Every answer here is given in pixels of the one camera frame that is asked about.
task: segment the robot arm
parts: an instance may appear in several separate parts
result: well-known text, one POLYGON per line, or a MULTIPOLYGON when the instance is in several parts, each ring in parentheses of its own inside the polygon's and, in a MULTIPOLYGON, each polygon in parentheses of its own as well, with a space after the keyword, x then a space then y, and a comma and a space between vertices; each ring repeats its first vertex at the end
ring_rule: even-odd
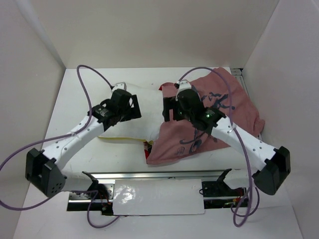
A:
MULTIPOLYGON (((191 89, 187 80, 175 84, 178 88, 176 97, 164 98, 163 116, 169 121, 169 110, 173 109, 174 120, 188 120, 200 131, 218 138, 238 152, 244 154, 241 143, 234 131, 237 129, 248 153, 253 167, 257 169, 253 179, 255 186, 266 194, 274 195, 290 173, 290 153, 255 138, 238 125, 231 125, 229 117, 216 108, 205 108, 198 93, 191 89)), ((226 170, 224 182, 232 189, 248 186, 245 170, 226 170)))
POLYGON ((112 97, 92 108, 92 117, 78 134, 89 116, 70 131, 70 137, 56 141, 43 150, 31 149, 26 156, 25 177, 47 197, 53 197, 60 191, 99 190, 106 189, 87 172, 73 173, 64 171, 66 163, 88 142, 101 135, 109 127, 120 121, 141 117, 136 95, 125 91, 125 84, 120 83, 113 89, 112 97))

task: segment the pink fabric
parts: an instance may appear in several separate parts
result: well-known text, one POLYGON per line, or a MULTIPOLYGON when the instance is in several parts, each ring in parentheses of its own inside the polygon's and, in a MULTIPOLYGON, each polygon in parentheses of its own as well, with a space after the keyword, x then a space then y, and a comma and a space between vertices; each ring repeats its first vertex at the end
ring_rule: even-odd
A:
MULTIPOLYGON (((248 98, 239 82, 224 68, 216 69, 230 85, 233 98, 233 121, 250 134, 257 136, 264 127, 265 121, 259 118, 256 107, 248 98)), ((202 98, 206 107, 215 105, 228 115, 229 98, 225 83, 215 74, 190 82, 202 98)), ((164 97, 172 97, 177 93, 173 83, 161 86, 164 97)), ((180 160, 184 157, 228 145, 219 139, 203 134, 192 127, 186 120, 164 122, 160 126, 159 138, 154 142, 147 164, 161 164, 180 160)))

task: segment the wall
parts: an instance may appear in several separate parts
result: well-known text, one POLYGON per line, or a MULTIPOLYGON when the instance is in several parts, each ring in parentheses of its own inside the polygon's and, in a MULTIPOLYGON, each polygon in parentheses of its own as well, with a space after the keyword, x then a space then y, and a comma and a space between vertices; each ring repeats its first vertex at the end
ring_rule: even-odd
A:
MULTIPOLYGON (((64 69, 13 0, 0 1, 0 162, 45 135, 64 69)), ((0 173, 1 200, 21 207, 28 183, 25 152, 0 173)), ((0 238, 12 238, 20 213, 0 207, 0 238)))
POLYGON ((286 187, 305 239, 318 237, 319 0, 280 0, 244 78, 263 139, 291 151, 286 187))
POLYGON ((243 67, 278 0, 31 0, 67 68, 243 67))

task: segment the purple cable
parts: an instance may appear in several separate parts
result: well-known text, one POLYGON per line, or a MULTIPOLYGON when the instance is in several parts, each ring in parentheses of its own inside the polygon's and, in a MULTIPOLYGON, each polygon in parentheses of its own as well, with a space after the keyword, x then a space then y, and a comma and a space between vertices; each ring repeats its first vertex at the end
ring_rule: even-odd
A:
MULTIPOLYGON (((231 90, 230 90, 230 85, 228 84, 227 80, 217 71, 209 68, 209 67, 195 67, 193 69, 190 69, 189 71, 187 71, 178 81, 181 81, 185 76, 187 76, 190 72, 192 71, 195 71, 195 70, 198 70, 198 69, 205 69, 205 70, 209 70, 213 73, 215 73, 216 75, 218 75, 222 80, 223 82, 225 83, 225 85, 227 86, 227 90, 228 90, 228 95, 229 95, 229 113, 228 113, 228 117, 229 117, 229 120, 230 120, 230 124, 233 125, 233 118, 232 118, 232 94, 231 94, 231 90)), ((247 153, 247 150, 246 150, 246 147, 245 147, 245 144, 240 136, 240 134, 238 133, 237 129, 234 128, 234 132, 236 133, 237 137, 238 137, 238 140, 243 148, 243 151, 244 151, 244 155, 245 155, 245 160, 246 160, 246 164, 247 164, 247 170, 248 170, 248 180, 249 180, 249 188, 248 190, 246 191, 245 195, 240 199, 235 211, 233 212, 234 215, 233 215, 233 222, 234 222, 234 225, 236 227, 241 227, 242 225, 245 224, 245 222, 247 221, 248 217, 250 215, 252 215, 258 208, 259 206, 259 201, 260 201, 260 195, 259 195, 259 192, 258 192, 258 189, 256 188, 257 190, 257 197, 258 197, 258 202, 257 202, 257 205, 256 205, 256 208, 254 209, 254 211, 252 213, 250 213, 250 210, 251 210, 251 207, 252 207, 252 201, 253 201, 253 181, 252 181, 252 172, 251 172, 251 168, 250 168, 250 162, 249 162, 249 158, 248 158, 248 153, 247 153), (238 212, 238 209, 240 208, 241 204, 243 203, 243 201, 249 197, 249 201, 248 201, 248 205, 247 205, 247 212, 245 215, 239 215, 237 214, 238 212), (244 219, 238 224, 236 222, 236 216, 239 216, 239 217, 243 217, 244 219)))
MULTIPOLYGON (((111 89, 113 89, 113 86, 110 84, 110 82, 100 73, 98 72, 97 70, 89 67, 89 66, 86 66, 86 65, 78 65, 78 67, 76 68, 76 72, 77 72, 77 75, 78 75, 78 78, 79 78, 79 81, 80 81, 80 84, 83 88, 83 91, 84 91, 84 94, 86 96, 86 99, 88 101, 88 105, 89 105, 89 118, 88 118, 88 121, 84 124, 84 126, 82 128, 80 128, 79 130, 77 130, 76 132, 74 132, 75 134, 78 134, 80 133, 81 131, 83 131, 90 123, 91 121, 91 118, 92 118, 92 104, 91 104, 91 100, 90 100, 90 97, 89 97, 89 94, 84 86, 84 83, 83 83, 83 80, 82 80, 82 77, 81 77, 81 74, 80 74, 80 68, 81 67, 84 67, 84 68, 87 68, 87 69, 90 69, 92 71, 94 71, 96 74, 98 74, 100 77, 102 77, 102 79, 104 81, 106 81, 106 83, 110 86, 111 89)), ((13 152, 11 155, 9 155, 4 161, 3 163, 0 165, 0 171, 3 169, 3 167, 5 166, 6 163, 8 163, 8 161, 10 159, 12 159, 14 156, 16 156, 18 153, 20 153, 21 151, 27 149, 27 148, 30 148, 30 147, 33 147, 37 144, 40 144, 40 143, 45 143, 45 142, 49 142, 49 141, 53 141, 53 140, 57 140, 57 139, 62 139, 62 138, 66 138, 66 137, 70 137, 72 136, 71 133, 68 133, 68 134, 65 134, 65 135, 61 135, 61 136, 57 136, 57 137, 52 137, 52 138, 47 138, 47 139, 42 139, 42 140, 39 140, 39 141, 36 141, 34 143, 30 143, 20 149, 18 149, 17 151, 13 152)), ((3 201, 0 200, 0 205, 3 206, 4 208, 7 208, 9 210, 13 210, 13 211, 26 211, 26 210, 30 210, 30 209, 33 209, 33 208, 36 208, 36 207, 39 207, 41 206, 42 204, 46 203, 47 201, 49 201, 51 198, 47 198, 45 199, 44 201, 38 203, 38 204, 35 204, 33 206, 30 206, 30 207, 25 207, 25 208, 16 208, 16 207, 12 207, 12 206, 9 206, 7 204, 5 204, 3 201)), ((94 228, 104 228, 104 227, 107 227, 108 225, 112 224, 114 221, 116 221, 119 216, 117 218, 115 218, 113 221, 111 221, 110 223, 104 225, 104 226, 95 226, 91 223, 90 221, 90 216, 89 216, 89 210, 91 208, 91 204, 92 204, 92 201, 90 202, 89 204, 89 207, 88 207, 88 211, 87 211, 87 220, 88 220, 88 223, 94 227, 94 228)))

